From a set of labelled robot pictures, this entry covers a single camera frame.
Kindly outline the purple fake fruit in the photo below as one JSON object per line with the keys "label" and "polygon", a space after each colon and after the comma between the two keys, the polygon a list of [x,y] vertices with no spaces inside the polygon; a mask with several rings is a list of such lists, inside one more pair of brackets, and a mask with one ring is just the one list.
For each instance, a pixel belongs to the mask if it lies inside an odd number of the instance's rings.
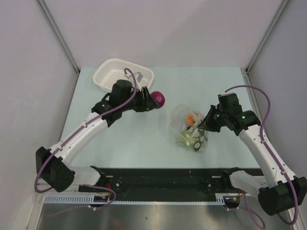
{"label": "purple fake fruit", "polygon": [[165,97],[161,92],[152,92],[151,97],[157,102],[159,108],[165,104]]}

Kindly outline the red orange fake fruit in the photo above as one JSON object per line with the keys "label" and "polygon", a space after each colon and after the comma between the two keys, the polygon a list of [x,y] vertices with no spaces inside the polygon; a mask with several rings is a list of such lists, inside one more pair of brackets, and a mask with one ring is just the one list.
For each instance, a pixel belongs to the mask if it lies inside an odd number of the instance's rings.
{"label": "red orange fake fruit", "polygon": [[193,117],[191,115],[188,115],[186,118],[186,123],[188,126],[192,126],[195,123],[195,120],[193,119]]}

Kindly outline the polka dot zip bag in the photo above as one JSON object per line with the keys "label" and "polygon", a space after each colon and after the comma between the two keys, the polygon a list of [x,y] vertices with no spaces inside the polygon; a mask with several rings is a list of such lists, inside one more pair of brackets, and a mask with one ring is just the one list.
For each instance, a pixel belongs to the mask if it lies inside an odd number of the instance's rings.
{"label": "polka dot zip bag", "polygon": [[[195,120],[194,125],[188,126],[186,118],[191,115]],[[198,110],[189,108],[184,104],[179,104],[170,113],[169,129],[176,143],[182,147],[190,148],[194,152],[204,152],[208,142],[208,131],[198,129],[197,126],[204,119],[204,115]],[[182,132],[191,132],[190,142],[186,142],[181,136]]]}

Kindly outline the green fake fruit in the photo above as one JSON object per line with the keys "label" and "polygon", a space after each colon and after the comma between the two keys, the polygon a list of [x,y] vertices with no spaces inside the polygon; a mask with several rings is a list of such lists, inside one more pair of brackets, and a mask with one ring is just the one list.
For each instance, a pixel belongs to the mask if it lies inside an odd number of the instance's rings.
{"label": "green fake fruit", "polygon": [[192,134],[191,132],[185,131],[181,133],[181,136],[184,138],[186,142],[190,142],[191,134]]}

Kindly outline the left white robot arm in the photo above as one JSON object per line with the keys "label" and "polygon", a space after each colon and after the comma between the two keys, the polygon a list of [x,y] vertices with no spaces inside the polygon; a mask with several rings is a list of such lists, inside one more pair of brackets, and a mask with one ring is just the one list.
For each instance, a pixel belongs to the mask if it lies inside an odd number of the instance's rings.
{"label": "left white robot arm", "polygon": [[106,186],[106,175],[95,166],[72,167],[73,159],[96,135],[120,119],[123,112],[148,112],[161,108],[164,103],[162,93],[149,93],[146,87],[134,91],[131,86],[115,86],[68,137],[49,149],[40,147],[36,151],[37,179],[43,179],[57,192],[63,192],[73,184],[102,191]]}

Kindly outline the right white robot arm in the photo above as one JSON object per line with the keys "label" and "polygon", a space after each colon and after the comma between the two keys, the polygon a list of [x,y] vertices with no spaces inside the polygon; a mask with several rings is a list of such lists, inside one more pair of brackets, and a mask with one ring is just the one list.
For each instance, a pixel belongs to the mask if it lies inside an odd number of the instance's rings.
{"label": "right white robot arm", "polygon": [[283,162],[276,150],[265,139],[260,120],[253,111],[237,108],[221,108],[212,105],[199,129],[220,132],[227,127],[247,146],[259,165],[264,182],[235,167],[222,173],[221,186],[226,192],[240,189],[257,198],[262,209],[270,216],[294,209],[302,204],[307,193],[307,180],[298,178]]}

